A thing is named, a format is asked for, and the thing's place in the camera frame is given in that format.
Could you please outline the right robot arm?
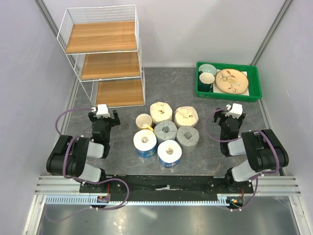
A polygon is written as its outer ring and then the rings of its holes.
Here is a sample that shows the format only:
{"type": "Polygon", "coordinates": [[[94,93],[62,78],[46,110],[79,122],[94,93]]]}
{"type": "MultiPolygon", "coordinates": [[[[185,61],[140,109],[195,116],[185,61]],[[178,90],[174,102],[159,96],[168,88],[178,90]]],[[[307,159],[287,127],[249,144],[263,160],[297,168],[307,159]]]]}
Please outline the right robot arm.
{"type": "Polygon", "coordinates": [[[264,174],[277,174],[287,167],[289,156],[271,129],[239,133],[246,117],[242,107],[227,105],[211,114],[213,122],[221,128],[220,138],[211,139],[219,142],[220,151],[225,157],[246,155],[246,160],[227,170],[224,187],[228,192],[239,190],[242,183],[253,181],[264,174]]]}

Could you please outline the beige paper roll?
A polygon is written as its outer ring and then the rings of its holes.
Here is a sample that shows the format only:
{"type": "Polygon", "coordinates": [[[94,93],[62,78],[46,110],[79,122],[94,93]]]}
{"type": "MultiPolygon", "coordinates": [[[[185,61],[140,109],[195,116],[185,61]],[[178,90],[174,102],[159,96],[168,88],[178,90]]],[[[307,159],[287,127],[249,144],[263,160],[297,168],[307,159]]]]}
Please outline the beige paper roll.
{"type": "Polygon", "coordinates": [[[154,124],[164,120],[172,120],[173,110],[166,102],[156,102],[150,106],[150,116],[154,124]]]}
{"type": "Polygon", "coordinates": [[[199,116],[192,106],[179,107],[175,111],[174,123],[177,128],[182,126],[195,127],[198,124],[199,116]]]}

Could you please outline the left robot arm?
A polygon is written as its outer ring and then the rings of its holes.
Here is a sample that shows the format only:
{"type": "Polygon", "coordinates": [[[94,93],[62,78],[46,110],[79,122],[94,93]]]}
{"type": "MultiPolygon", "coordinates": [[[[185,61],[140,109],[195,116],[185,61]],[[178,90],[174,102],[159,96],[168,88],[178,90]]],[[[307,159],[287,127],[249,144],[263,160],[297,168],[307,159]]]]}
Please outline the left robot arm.
{"type": "Polygon", "coordinates": [[[103,192],[107,188],[105,171],[91,166],[87,158],[105,159],[110,151],[111,129],[120,125],[116,110],[112,116],[108,110],[100,111],[91,108],[88,113],[91,121],[92,137],[73,137],[60,135],[47,162],[48,173],[75,181],[86,182],[96,192],[103,192]]]}

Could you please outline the grey paper roll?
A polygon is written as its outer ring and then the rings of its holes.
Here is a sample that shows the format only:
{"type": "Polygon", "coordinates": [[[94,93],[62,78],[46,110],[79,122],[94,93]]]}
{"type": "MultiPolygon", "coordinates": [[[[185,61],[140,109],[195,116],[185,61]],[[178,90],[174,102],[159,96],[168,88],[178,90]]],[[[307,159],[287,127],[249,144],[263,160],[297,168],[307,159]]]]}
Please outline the grey paper roll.
{"type": "Polygon", "coordinates": [[[162,142],[167,140],[175,140],[177,131],[178,129],[172,121],[164,120],[160,122],[154,128],[157,144],[160,145],[162,142]]]}
{"type": "Polygon", "coordinates": [[[182,126],[176,134],[176,141],[181,146],[183,153],[193,152],[199,142],[200,135],[197,129],[191,126],[182,126]]]}

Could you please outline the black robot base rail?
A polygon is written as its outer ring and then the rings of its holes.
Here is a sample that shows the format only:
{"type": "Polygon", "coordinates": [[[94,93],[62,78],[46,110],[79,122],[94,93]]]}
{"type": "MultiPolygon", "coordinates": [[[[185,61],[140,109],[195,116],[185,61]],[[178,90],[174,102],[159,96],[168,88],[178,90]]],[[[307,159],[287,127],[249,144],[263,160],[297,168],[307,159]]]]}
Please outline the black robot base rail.
{"type": "Polygon", "coordinates": [[[107,175],[127,183],[131,199],[148,200],[196,200],[217,199],[218,194],[250,194],[250,182],[236,183],[229,177],[193,175],[107,175]]]}

